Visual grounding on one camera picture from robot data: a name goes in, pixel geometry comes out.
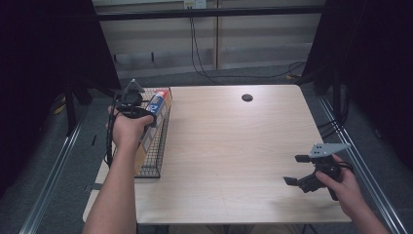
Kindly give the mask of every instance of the human arm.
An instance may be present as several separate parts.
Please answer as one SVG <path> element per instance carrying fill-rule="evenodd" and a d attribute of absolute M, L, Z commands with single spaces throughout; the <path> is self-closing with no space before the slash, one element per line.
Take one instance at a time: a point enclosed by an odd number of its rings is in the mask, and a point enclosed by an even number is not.
<path fill-rule="evenodd" d="M 333 155 L 333 157 L 337 162 L 343 161 L 337 155 Z M 316 172 L 316 177 L 334 190 L 341 209 L 353 221 L 359 233 L 389 233 L 364 201 L 356 177 L 350 170 L 342 169 L 339 182 L 322 172 Z"/>
<path fill-rule="evenodd" d="M 84 233 L 135 233 L 134 156 L 145 125 L 152 121 L 152 116 L 129 119 L 117 115 L 113 129 L 117 153 L 89 212 Z"/>

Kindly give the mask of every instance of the finger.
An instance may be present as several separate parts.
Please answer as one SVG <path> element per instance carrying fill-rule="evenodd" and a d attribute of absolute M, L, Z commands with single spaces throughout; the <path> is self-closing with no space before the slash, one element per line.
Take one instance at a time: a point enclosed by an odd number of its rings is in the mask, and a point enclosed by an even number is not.
<path fill-rule="evenodd" d="M 112 105 L 109 105 L 109 106 L 107 107 L 107 112 L 109 112 L 109 114 L 112 113 L 112 108 L 113 108 Z M 113 115 L 117 115 L 118 112 L 119 112 L 119 111 L 115 108 L 115 109 L 113 110 Z"/>
<path fill-rule="evenodd" d="M 334 160 L 335 160 L 337 163 L 344 162 L 344 160 L 341 159 L 341 158 L 340 158 L 339 156 L 337 156 L 336 154 L 332 154 L 332 155 L 333 155 Z"/>
<path fill-rule="evenodd" d="M 349 169 L 345 169 L 345 168 L 341 169 L 341 176 L 342 176 L 343 179 L 344 178 L 351 178 L 351 179 L 356 180 L 355 175 Z"/>
<path fill-rule="evenodd" d="M 154 117 L 152 115 L 146 115 L 138 119 L 139 122 L 143 125 L 149 125 L 152 124 L 154 121 Z"/>
<path fill-rule="evenodd" d="M 337 192 L 337 190 L 339 190 L 341 187 L 341 184 L 339 182 L 320 171 L 316 172 L 316 178 L 318 178 L 319 181 L 325 184 L 325 186 L 333 189 L 335 192 Z"/>

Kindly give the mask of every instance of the forearm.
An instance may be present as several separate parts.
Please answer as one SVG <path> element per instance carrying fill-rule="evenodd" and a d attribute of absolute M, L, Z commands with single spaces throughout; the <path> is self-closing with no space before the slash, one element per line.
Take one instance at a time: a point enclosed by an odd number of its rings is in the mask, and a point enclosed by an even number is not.
<path fill-rule="evenodd" d="M 371 209 L 364 204 L 361 208 L 357 209 L 356 212 L 350 214 L 350 218 L 355 224 L 358 233 L 361 234 L 388 234 L 389 231 L 380 222 L 377 216 L 371 211 Z"/>
<path fill-rule="evenodd" d="M 119 148 L 85 224 L 84 233 L 134 233 L 134 154 Z"/>

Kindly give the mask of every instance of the black wire basket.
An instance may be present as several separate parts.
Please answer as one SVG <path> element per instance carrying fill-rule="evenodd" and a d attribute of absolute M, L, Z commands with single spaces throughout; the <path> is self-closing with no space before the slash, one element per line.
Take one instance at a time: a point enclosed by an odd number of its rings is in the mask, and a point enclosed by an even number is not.
<path fill-rule="evenodd" d="M 143 102 L 142 107 L 146 108 L 146 105 L 151 100 L 152 96 L 157 90 L 169 90 L 170 88 L 145 88 L 145 93 L 142 94 Z M 161 168 L 164 160 L 164 148 L 165 142 L 167 140 L 168 124 L 169 124 L 169 114 L 168 110 L 164 121 L 162 122 L 160 129 L 156 132 L 152 144 L 147 152 L 145 162 L 143 163 L 139 175 L 135 178 L 160 178 Z"/>

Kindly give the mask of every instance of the white wall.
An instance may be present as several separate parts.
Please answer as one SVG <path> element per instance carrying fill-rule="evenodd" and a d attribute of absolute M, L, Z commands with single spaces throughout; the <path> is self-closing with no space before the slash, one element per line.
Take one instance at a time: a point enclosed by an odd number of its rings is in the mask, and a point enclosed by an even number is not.
<path fill-rule="evenodd" d="M 322 5 L 325 0 L 208 0 L 208 8 Z M 97 12 L 183 9 L 183 1 L 94 0 Z M 215 67 L 224 51 L 312 43 L 319 14 L 194 19 L 198 46 L 211 50 Z M 191 50 L 189 19 L 143 19 L 101 23 L 112 55 Z"/>

